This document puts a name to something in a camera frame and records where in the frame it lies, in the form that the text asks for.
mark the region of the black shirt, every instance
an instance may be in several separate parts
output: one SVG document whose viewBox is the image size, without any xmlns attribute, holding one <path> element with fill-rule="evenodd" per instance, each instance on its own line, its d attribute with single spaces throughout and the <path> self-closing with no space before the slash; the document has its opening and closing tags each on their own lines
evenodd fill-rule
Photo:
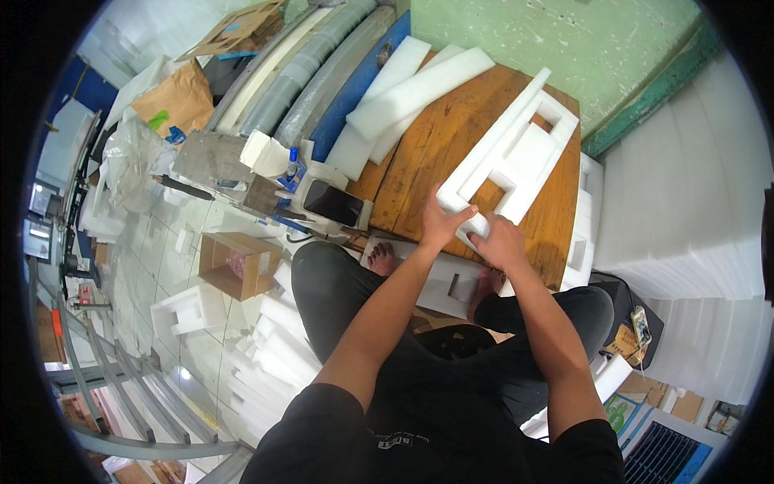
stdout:
<svg viewBox="0 0 774 484">
<path fill-rule="evenodd" d="M 615 432 L 588 420 L 549 445 L 476 393 L 411 393 L 360 403 L 308 386 L 242 475 L 253 482 L 624 482 Z"/>
</svg>

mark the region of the forearm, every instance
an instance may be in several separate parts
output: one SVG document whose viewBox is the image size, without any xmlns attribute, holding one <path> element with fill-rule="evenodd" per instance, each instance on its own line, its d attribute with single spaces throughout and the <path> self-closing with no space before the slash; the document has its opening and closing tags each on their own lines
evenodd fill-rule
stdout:
<svg viewBox="0 0 774 484">
<path fill-rule="evenodd" d="M 529 347 L 549 385 L 578 371 L 588 373 L 581 338 L 529 264 L 506 268 L 524 317 Z"/>
<path fill-rule="evenodd" d="M 357 348 L 381 365 L 398 344 L 438 251 L 419 245 L 369 297 L 340 344 Z"/>
</svg>

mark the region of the wooden table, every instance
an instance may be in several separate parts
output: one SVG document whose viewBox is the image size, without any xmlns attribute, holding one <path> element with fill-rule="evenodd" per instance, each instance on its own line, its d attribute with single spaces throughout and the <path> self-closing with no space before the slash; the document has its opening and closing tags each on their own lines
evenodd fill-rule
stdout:
<svg viewBox="0 0 774 484">
<path fill-rule="evenodd" d="M 434 52 L 428 54 L 427 62 Z M 532 78 L 500 64 L 427 106 L 380 165 L 366 163 L 347 191 L 374 201 L 370 225 L 419 240 L 422 207 L 430 187 L 446 180 L 484 133 Z M 544 90 L 575 115 L 578 101 L 546 85 Z M 535 116 L 533 121 L 550 130 Z M 520 226 L 526 234 L 527 257 L 543 283 L 559 290 L 575 220 L 581 165 L 581 131 L 575 129 L 556 167 Z M 486 180 L 471 199 L 482 213 L 493 210 L 502 189 Z M 483 259 L 461 240 L 444 250 L 466 259 Z"/>
</svg>

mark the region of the black pants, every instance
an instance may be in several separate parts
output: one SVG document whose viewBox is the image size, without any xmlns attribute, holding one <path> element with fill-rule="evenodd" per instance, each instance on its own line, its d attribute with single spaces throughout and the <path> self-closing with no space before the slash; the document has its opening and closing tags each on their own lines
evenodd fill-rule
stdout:
<svg viewBox="0 0 774 484">
<path fill-rule="evenodd" d="M 299 249 L 292 275 L 301 319 L 323 363 L 365 301 L 386 280 L 327 242 Z M 591 361 L 613 323 L 610 297 L 597 287 L 577 287 L 554 294 L 554 299 L 573 322 Z M 474 319 L 480 326 L 514 336 L 478 355 L 449 361 L 427 351 L 406 328 L 379 372 L 374 401 L 415 389 L 459 387 L 502 399 L 518 425 L 545 408 L 548 387 L 529 349 L 516 298 L 490 294 L 478 305 Z"/>
</svg>

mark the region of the phone screen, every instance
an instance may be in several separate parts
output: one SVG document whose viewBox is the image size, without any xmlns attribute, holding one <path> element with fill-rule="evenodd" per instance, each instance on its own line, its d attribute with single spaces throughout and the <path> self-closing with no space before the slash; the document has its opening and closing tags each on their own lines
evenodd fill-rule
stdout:
<svg viewBox="0 0 774 484">
<path fill-rule="evenodd" d="M 363 200 L 339 190 L 322 180 L 314 180 L 309 187 L 303 207 L 349 227 L 358 223 Z"/>
</svg>

